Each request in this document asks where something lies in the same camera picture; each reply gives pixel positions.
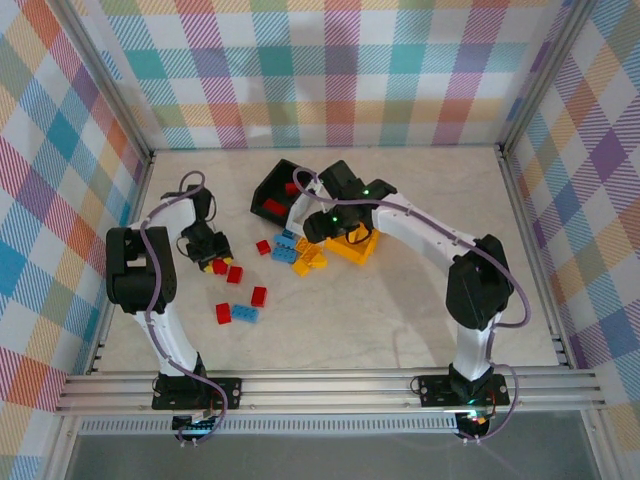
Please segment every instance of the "purple cable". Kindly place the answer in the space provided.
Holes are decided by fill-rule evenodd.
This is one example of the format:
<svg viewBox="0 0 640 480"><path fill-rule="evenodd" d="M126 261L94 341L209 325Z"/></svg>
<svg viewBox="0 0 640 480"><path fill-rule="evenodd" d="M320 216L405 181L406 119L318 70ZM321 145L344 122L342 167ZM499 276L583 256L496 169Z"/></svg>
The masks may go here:
<svg viewBox="0 0 640 480"><path fill-rule="evenodd" d="M381 207L393 208L394 210L398 210L400 212L403 212L406 215L411 215L411 216L417 218L418 220L420 220L421 222L427 224L429 227L433 228L438 233L444 235L449 240L456 241L457 243L459 243L463 247L468 248L470 251L472 251L476 255L478 255L478 256L484 258L485 260L487 260L502 275L505 276L505 278L511 283L511 285L513 285L513 288L516 290L516 292L518 292L518 295L520 296L520 299L522 300L522 305L524 307L524 318L522 319L522 321L520 321L518 323L497 323L497 324L494 323L490 327L491 328L491 332L490 332L489 340L487 342L487 352L486 352L487 361L489 362L489 364L492 367L494 367L494 368L507 368L507 369L510 370L511 375L513 376L513 383L514 383L514 386L515 386L515 388L514 388L515 392L513 394L513 400L511 402L511 406L509 407L509 410L507 411L507 415L505 416L504 421L495 430L493 430L491 433L488 433L487 435L483 436L482 438L483 439L491 438L494 435L496 435L497 433L499 433L500 431L502 431L502 429L506 426L506 424L511 419L511 416L513 415L513 411L515 410L515 406L516 406L516 403L518 402L518 398L519 398L520 385L518 383L518 377L516 376L516 372L512 367L510 367L507 364L498 364L497 365L497 364L495 364L495 363L493 363L491 361L491 349L493 347L493 337L495 335L493 330L495 328L497 328L497 327L502 327L502 328L522 328L522 327L524 327L525 325L527 325L531 321L531 305L529 303L529 299L527 298L527 294L525 293L525 291L522 288L522 286L518 283L518 281L511 274L511 272L509 272L509 270L507 270L498 260L493 258L491 255L489 255L485 251L480 250L475 245L471 245L470 243L462 240L461 238L458 238L453 233L449 232L446 228L441 227L440 225L438 225L437 223L432 221L430 218L422 215L420 212L416 212L415 210L412 210L410 208L404 207L404 206L399 205L397 203L388 202L388 201L385 201L385 200L374 200L374 199L371 199L371 200L367 200L367 199L363 199L363 200L335 200L333 198L320 197L318 195L315 195L314 193L311 193L311 192L307 191L305 189L305 187L302 186L302 184L300 183L300 180L298 180L298 176L302 172L305 172L305 173L308 173L308 174L312 175L313 178L316 179L316 181L318 181L318 174L316 172L314 172L313 170L310 170L310 169L304 168L304 167L298 167L293 171L293 183L295 183L296 187L298 187L298 190L300 190L300 192L303 195L306 195L307 197L309 197L309 198L311 198L313 200L316 200L316 201L322 202L322 203L326 203L328 205L378 205L378 206L381 206Z"/></svg>
<svg viewBox="0 0 640 480"><path fill-rule="evenodd" d="M164 351L164 349L162 348L162 345L160 344L160 341L158 340L158 336L156 335L155 332L155 327L153 326L153 320L151 319L151 312L153 312L153 307L155 306L156 302L158 301L158 298L160 297L160 290L162 288L162 278L161 278L161 271L160 271L160 260L158 259L158 256L156 255L156 252L153 250L153 246L151 245L151 242L149 242L149 238L147 237L147 233L146 233L146 228L147 225L149 224L149 222L151 222L151 220L153 219L153 217L155 217L158 213L160 213L162 210L164 210L165 208L173 205L174 203L177 203L181 200L184 200L185 198L189 198L192 195L195 195L196 193L198 193L200 190L202 190L204 188L204 174L202 172L200 172L199 170L192 170L189 173L185 174L182 179L180 180L180 191L182 191L182 187L184 184L184 181L187 177L190 177L191 175L200 175L200 184L194 188L193 190L189 190L188 192L183 193L182 195L179 195L177 197L173 197L169 200L164 201L162 204L158 205L156 208L154 208L151 213L149 215L147 215L147 218L144 219L144 221L140 224L140 237L142 238L142 243L144 243L144 246L147 249L147 252L149 253L149 258L151 258L151 263L153 263L153 269L155 271L156 274L156 284L153 288L153 295L151 296L151 301L149 302L149 305L147 306L147 309L144 312L144 319L145 322L147 323L147 328L149 329L149 336L151 337L151 340L153 341L153 344L155 345L156 349L158 350L158 352L160 353L160 356L162 358L164 358L165 360L167 360L167 362L169 363L169 365L171 365L173 368L175 368L176 370L184 373L185 375L198 380L206 385L209 385L210 387L212 387L216 392L218 392L220 394L220 396L222 397L222 412L220 413L220 416L218 417L218 421L215 422L215 424L213 425L213 428L211 429L211 431L209 433L207 433L206 435L202 436L200 438L200 440L198 442L196 442L194 440L194 446L197 446L198 444L204 443L206 442L209 438L211 438L211 436L213 435L213 432L215 432L218 427L220 426L220 423L222 422L222 420L224 419L225 415L227 414L227 409L229 407L229 400L227 398L227 394L225 393L225 391L220 387L220 385L218 385L215 382L212 382L211 380L209 380L206 377L201 377L200 375L197 375L189 370L187 370L186 368L184 368L182 365L174 362L169 355L167 355L167 352ZM182 438L182 429L178 430L178 438L180 439L181 442L184 442L184 439Z"/></svg>

